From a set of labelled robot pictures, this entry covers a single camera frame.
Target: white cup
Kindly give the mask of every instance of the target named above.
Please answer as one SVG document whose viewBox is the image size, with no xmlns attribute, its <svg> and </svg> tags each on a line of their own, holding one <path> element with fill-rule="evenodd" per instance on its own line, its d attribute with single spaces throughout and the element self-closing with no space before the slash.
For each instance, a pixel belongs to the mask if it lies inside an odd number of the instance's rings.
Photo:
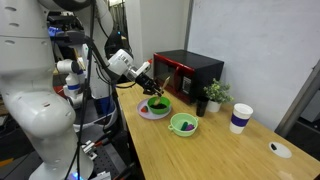
<svg viewBox="0 0 320 180">
<path fill-rule="evenodd" d="M 235 134 L 241 134 L 252 113 L 253 109 L 250 106 L 242 103 L 235 104 L 230 122 L 230 131 Z"/>
</svg>

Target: green bowl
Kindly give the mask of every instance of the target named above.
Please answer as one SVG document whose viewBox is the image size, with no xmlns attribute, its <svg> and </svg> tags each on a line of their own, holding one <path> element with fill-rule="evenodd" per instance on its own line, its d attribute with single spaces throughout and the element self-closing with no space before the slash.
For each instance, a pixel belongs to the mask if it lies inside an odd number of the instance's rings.
<svg viewBox="0 0 320 180">
<path fill-rule="evenodd" d="M 183 123 L 193 124 L 194 128 L 190 131 L 181 131 Z M 182 137 L 191 136 L 198 128 L 198 118 L 191 116 L 187 113 L 178 113 L 172 116 L 168 129 L 173 131 L 176 135 Z"/>
<path fill-rule="evenodd" d="M 155 108 L 153 107 L 154 102 L 156 101 L 158 97 L 152 97 L 148 100 L 148 107 L 150 109 L 150 111 L 154 114 L 164 114 L 167 113 L 169 111 L 169 107 L 171 105 L 171 102 L 168 98 L 166 97 L 160 97 L 160 103 L 158 105 L 159 106 L 163 106 L 163 108 Z"/>
</svg>

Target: black cup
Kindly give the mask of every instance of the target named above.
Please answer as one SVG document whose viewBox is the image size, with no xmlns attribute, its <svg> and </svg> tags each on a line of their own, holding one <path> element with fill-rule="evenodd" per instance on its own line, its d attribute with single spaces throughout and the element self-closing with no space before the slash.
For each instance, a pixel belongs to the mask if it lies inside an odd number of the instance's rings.
<svg viewBox="0 0 320 180">
<path fill-rule="evenodd" d="M 206 112 L 209 99 L 205 96 L 199 96 L 197 98 L 197 116 L 202 117 Z"/>
</svg>

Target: red microwave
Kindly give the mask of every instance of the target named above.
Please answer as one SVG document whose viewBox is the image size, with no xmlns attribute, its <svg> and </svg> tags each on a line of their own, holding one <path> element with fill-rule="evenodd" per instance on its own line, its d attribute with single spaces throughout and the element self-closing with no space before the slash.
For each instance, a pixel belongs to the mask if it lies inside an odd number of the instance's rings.
<svg viewBox="0 0 320 180">
<path fill-rule="evenodd" d="M 200 95 L 203 87 L 220 80 L 224 62 L 186 50 L 157 52 L 154 59 L 154 79 L 162 85 L 170 76 L 165 88 L 183 102 L 190 104 Z"/>
</svg>

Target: green plant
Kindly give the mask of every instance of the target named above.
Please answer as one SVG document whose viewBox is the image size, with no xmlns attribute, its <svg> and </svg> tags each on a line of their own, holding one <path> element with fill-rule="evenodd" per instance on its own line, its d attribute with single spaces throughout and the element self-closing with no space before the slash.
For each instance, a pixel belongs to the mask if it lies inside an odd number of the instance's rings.
<svg viewBox="0 0 320 180">
<path fill-rule="evenodd" d="M 216 79 L 213 79 L 213 83 L 211 85 L 203 88 L 206 96 L 211 101 L 217 103 L 226 103 L 233 101 L 233 97 L 229 95 L 229 89 L 229 84 L 224 85 L 221 81 L 217 81 Z"/>
</svg>

